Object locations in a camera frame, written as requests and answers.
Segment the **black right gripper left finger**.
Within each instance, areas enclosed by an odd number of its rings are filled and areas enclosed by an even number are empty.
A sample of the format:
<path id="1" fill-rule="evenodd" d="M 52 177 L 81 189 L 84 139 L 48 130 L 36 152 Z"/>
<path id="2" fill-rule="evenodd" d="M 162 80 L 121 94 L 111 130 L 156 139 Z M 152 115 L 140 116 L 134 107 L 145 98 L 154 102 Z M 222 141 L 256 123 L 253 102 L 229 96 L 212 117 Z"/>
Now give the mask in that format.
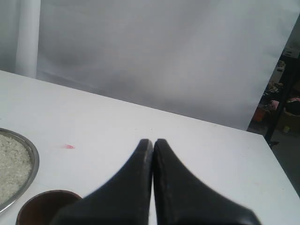
<path id="1" fill-rule="evenodd" d="M 127 162 L 99 189 L 68 205 L 52 225 L 146 225 L 152 185 L 152 143 L 141 139 Z"/>

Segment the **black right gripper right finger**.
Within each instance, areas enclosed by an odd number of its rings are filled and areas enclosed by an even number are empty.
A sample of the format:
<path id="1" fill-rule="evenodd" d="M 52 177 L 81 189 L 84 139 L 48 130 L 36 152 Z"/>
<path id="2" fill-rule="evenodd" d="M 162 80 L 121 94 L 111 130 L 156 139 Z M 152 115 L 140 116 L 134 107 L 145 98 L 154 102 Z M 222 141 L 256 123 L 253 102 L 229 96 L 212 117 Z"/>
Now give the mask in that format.
<path id="1" fill-rule="evenodd" d="M 214 191 L 178 159 L 165 139 L 153 155 L 154 197 L 159 225 L 257 225 L 254 212 Z"/>

